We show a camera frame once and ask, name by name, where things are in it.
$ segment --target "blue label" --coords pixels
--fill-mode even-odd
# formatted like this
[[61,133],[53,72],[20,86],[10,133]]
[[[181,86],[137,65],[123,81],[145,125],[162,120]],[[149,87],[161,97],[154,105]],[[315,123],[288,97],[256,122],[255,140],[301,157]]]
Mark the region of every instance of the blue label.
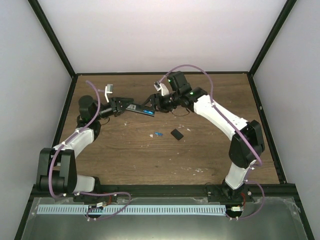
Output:
[[149,111],[149,110],[143,110],[143,112],[146,113],[146,114],[151,114],[151,115],[155,114],[153,111]]

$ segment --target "white vent grille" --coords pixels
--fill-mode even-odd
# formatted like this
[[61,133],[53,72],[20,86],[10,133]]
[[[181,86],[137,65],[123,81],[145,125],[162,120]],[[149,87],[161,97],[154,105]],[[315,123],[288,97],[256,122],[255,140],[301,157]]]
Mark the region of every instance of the white vent grille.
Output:
[[[85,215],[88,205],[40,204],[37,214]],[[110,215],[119,211],[123,205],[109,205],[94,209],[92,215]],[[225,205],[129,205],[120,215],[207,215],[224,216]]]

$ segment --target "black metal frame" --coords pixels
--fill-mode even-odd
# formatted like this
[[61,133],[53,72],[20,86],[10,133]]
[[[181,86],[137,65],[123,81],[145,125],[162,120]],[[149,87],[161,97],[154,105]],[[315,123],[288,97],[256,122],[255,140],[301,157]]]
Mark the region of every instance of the black metal frame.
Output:
[[[62,114],[59,120],[59,124],[57,127],[57,131],[54,137],[53,145],[57,145],[60,141],[61,134],[64,128],[64,124],[67,118],[67,114],[69,111],[70,103],[73,97],[73,93],[77,84],[78,76],[80,75],[164,75],[165,72],[125,72],[125,73],[114,73],[114,72],[107,72],[107,73],[78,73],[76,74],[62,48],[60,45],[57,36],[55,35],[53,29],[50,26],[48,19],[46,18],[43,10],[41,9],[40,4],[37,0],[28,0],[32,9],[34,10],[36,16],[38,17],[41,25],[43,26],[45,32],[47,33],[49,39],[51,40],[54,48],[56,49],[61,61],[63,62],[65,68],[69,72],[72,81],[69,87],[69,91],[67,94],[67,98],[62,110]],[[276,22],[274,23],[273,28],[271,29],[265,43],[263,44],[256,60],[254,61],[251,69],[249,72],[247,71],[212,71],[207,72],[208,74],[246,74],[248,77],[248,81],[252,90],[252,94],[255,100],[255,104],[261,119],[261,123],[266,135],[266,139],[270,148],[271,156],[274,162],[275,170],[278,175],[279,184],[262,184],[264,189],[265,195],[267,197],[293,197],[296,205],[300,208],[301,212],[300,217],[304,225],[305,232],[307,234],[308,239],[314,240],[313,233],[311,231],[308,219],[306,217],[304,208],[300,201],[299,194],[297,192],[295,184],[287,183],[286,176],[284,174],[284,170],[282,168],[279,155],[268,125],[268,121],[264,112],[264,108],[261,104],[259,94],[257,92],[257,88],[253,79],[254,74],[256,73],[258,67],[260,66],[261,62],[263,61],[265,55],[267,54],[269,48],[271,47],[274,39],[276,38],[278,32],[280,31],[282,25],[284,24],[285,20],[287,19],[291,9],[295,5],[297,0],[287,0],[283,9],[277,18]],[[185,74],[201,74],[200,72],[185,72]],[[103,192],[119,192],[125,191],[132,194],[134,198],[148,198],[148,197],[165,197],[165,198],[172,198],[172,197],[208,197],[209,192],[212,191],[214,188],[219,187],[220,185],[102,185]],[[252,197],[261,196],[260,189],[255,185],[248,185],[248,189],[252,192]],[[15,239],[20,240],[22,238],[22,234],[27,222],[27,218],[31,209],[31,205],[33,199],[36,197],[50,197],[48,193],[38,192],[35,187],[33,187],[32,192],[30,194],[30,198],[26,204],[26,208],[20,222],[20,226],[16,233]],[[74,201],[85,202],[86,204],[94,204],[101,199],[93,196],[72,196]],[[213,197],[208,197],[209,201],[216,201],[217,199]],[[219,200],[221,204],[235,204],[236,202],[229,202],[224,200]]]

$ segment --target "wooden table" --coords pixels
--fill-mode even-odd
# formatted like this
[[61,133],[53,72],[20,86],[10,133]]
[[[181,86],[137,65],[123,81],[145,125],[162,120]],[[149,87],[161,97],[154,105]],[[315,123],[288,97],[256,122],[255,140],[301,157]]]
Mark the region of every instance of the wooden table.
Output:
[[[134,98],[141,104],[161,75],[90,75],[79,76],[61,140],[72,134],[79,115],[78,100],[95,93],[85,80],[99,89],[113,84],[113,96]],[[210,90],[204,75],[186,75],[192,87]],[[232,113],[260,122],[255,101],[245,74],[212,74],[214,99]],[[184,108],[174,111],[186,113]],[[184,137],[178,141],[170,132],[178,129]],[[262,184],[276,184],[278,177],[266,139],[261,155],[263,167],[252,171],[250,179]],[[150,117],[126,111],[101,127],[99,137],[76,159],[78,174],[97,176],[102,184],[220,184],[228,174],[231,160],[229,139],[205,118],[190,113],[174,116],[157,112]]]

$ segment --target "brown wood surface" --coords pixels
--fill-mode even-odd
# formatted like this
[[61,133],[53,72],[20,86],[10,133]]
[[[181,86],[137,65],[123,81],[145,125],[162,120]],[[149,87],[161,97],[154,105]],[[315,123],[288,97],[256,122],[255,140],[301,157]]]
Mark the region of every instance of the brown wood surface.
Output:
[[[191,86],[210,90],[204,75],[186,77]],[[219,104],[248,121],[260,122],[245,74],[213,74],[211,77],[213,97]],[[75,130],[79,98],[83,95],[96,98],[86,80],[99,89],[113,84],[113,96],[134,98],[141,104],[156,93],[153,83],[160,78],[160,75],[79,76],[61,140]],[[174,113],[183,115],[186,111],[178,108]],[[184,135],[180,141],[170,134],[173,129]],[[261,155],[263,167],[252,171],[250,179],[262,184],[279,183],[266,140],[265,143],[266,150]],[[195,113],[183,117],[156,113],[150,117],[126,111],[121,116],[112,116],[110,122],[101,127],[97,140],[77,157],[76,167],[78,174],[97,176],[102,184],[220,184],[231,165],[229,147],[229,139]]]

